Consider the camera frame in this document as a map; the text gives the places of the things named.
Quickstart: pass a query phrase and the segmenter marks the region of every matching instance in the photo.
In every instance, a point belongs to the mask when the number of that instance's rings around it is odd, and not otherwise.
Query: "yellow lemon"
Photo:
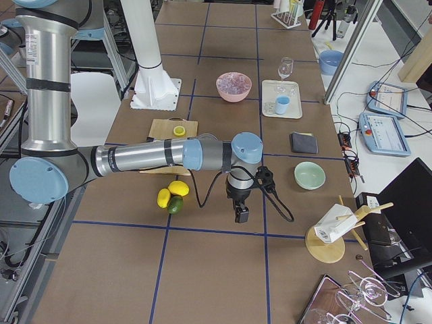
[[[185,196],[189,193],[189,186],[183,181],[176,180],[169,184],[168,190],[172,194],[177,194],[178,196]]]
[[[157,205],[161,208],[167,208],[169,199],[171,199],[171,193],[167,188],[160,189],[157,194]]]

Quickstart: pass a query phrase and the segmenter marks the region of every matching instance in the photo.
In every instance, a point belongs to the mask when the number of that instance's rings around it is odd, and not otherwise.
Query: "monitor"
[[[431,192],[432,170],[416,158],[377,196],[380,205],[394,203],[385,210],[385,215],[407,249],[422,248],[412,252],[417,259],[408,263],[412,269],[432,265]]]

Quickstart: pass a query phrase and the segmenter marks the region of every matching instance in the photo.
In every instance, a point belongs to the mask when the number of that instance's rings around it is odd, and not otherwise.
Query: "pink bowl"
[[[230,103],[237,103],[249,94],[252,81],[243,73],[228,72],[218,77],[216,88],[222,99]]]

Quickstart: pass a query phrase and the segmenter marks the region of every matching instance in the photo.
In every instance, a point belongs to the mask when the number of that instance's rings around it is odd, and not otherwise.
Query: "brown table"
[[[279,197],[296,221],[284,221],[254,191],[250,218],[234,223],[224,179],[207,206],[193,192],[184,210],[168,215],[156,205],[173,175],[121,173],[88,185],[55,270],[32,323],[295,323],[323,274],[347,283],[347,271],[367,271],[355,255],[369,254],[346,243],[332,265],[315,260],[304,245],[306,230],[341,194],[354,208],[352,191],[324,95],[305,23],[284,30],[270,18],[271,6],[165,2],[157,33],[165,69],[183,80],[175,113],[131,110],[125,99],[107,143],[144,142],[154,118],[196,120],[198,133],[231,140],[238,132],[260,134],[264,164],[275,174]],[[281,56],[295,60],[291,80],[300,85],[303,117],[263,117],[260,82],[277,80]],[[253,88],[241,103],[217,95],[218,75],[236,70]],[[313,132],[319,154],[292,153],[288,134]],[[294,167],[314,161],[327,181],[313,191],[294,181]],[[196,173],[203,198],[215,172]],[[181,180],[192,185],[189,177]],[[378,323],[368,319],[365,323]]]

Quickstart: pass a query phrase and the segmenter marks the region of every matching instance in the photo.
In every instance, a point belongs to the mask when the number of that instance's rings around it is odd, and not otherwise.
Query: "lime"
[[[173,196],[168,203],[168,213],[179,213],[183,208],[183,198],[181,196]]]

